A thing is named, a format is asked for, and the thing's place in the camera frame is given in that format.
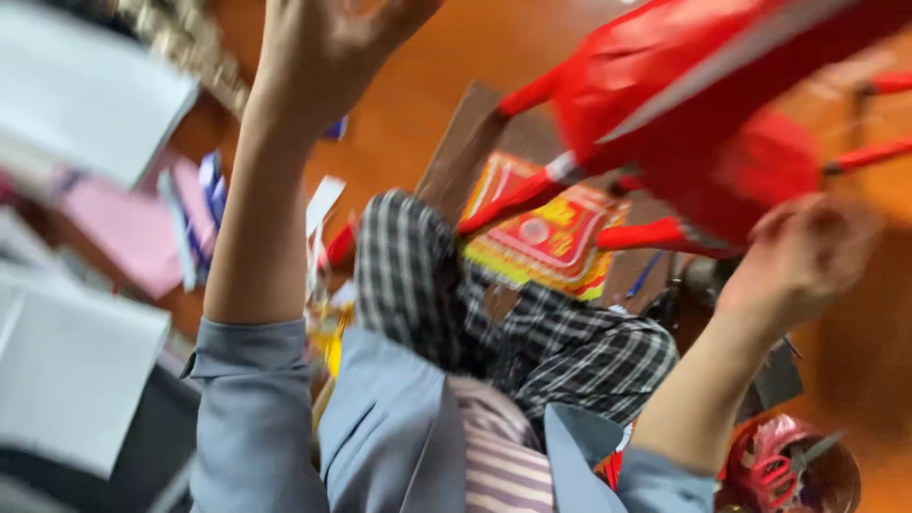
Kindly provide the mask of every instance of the red and yellow decoration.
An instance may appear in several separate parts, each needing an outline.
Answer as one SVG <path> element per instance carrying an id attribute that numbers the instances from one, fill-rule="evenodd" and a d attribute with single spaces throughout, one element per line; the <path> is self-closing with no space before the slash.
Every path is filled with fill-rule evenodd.
<path id="1" fill-rule="evenodd" d="M 461 219 L 468 219 L 541 170 L 542 166 L 507 153 L 493 153 Z M 463 256 L 517 284 L 535 281 L 582 300 L 599 298 L 611 252 L 596 247 L 595 235 L 603 228 L 623 224 L 626 215 L 627 202 L 577 185 L 551 203 L 475 237 L 464 248 Z"/>

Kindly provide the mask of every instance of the pink paper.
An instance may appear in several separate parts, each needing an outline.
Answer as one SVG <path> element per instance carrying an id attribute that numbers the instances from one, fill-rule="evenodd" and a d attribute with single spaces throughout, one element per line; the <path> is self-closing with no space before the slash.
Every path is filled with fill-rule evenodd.
<path id="1" fill-rule="evenodd" d="M 203 250 L 215 245 L 215 225 L 202 197 L 197 166 L 172 153 L 153 169 L 171 167 L 175 183 Z M 155 183 L 158 174 L 149 177 Z M 57 209 L 101 249 L 127 277 L 158 299 L 181 283 L 181 264 L 171 228 L 171 214 L 154 190 L 127 192 L 116 184 L 89 177 L 63 193 Z"/>

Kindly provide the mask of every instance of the gray shirt sleeve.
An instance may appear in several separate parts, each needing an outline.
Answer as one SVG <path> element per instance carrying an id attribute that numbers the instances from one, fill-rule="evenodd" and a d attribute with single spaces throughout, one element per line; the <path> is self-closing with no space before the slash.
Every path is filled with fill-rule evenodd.
<path id="1" fill-rule="evenodd" d="M 202 320 L 192 378 L 203 386 L 191 478 L 195 511 L 328 511 L 311 465 L 303 319 Z"/>
<path id="2" fill-rule="evenodd" d="M 665 456 L 628 447 L 617 480 L 617 496 L 636 513 L 711 513 L 716 481 L 695 476 Z"/>

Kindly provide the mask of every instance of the gray shirt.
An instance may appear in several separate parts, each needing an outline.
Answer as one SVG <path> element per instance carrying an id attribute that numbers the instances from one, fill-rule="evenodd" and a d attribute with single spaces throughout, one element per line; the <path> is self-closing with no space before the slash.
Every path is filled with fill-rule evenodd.
<path id="1" fill-rule="evenodd" d="M 202 321 L 189 365 L 203 396 L 196 511 L 463 511 L 465 434 L 446 376 L 376 333 L 350 329 L 311 465 L 303 320 Z M 629 447 L 615 495 L 591 473 L 620 428 L 567 405 L 545 413 L 557 508 L 712 511 L 713 479 Z"/>

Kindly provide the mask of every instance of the striped shirt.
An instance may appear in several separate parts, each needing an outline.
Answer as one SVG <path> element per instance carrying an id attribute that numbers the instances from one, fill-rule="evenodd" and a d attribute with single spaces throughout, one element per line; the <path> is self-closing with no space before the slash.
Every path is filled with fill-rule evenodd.
<path id="1" fill-rule="evenodd" d="M 467 449 L 467 513 L 552 513 L 551 464 L 507 396 L 472 378 L 448 378 Z"/>

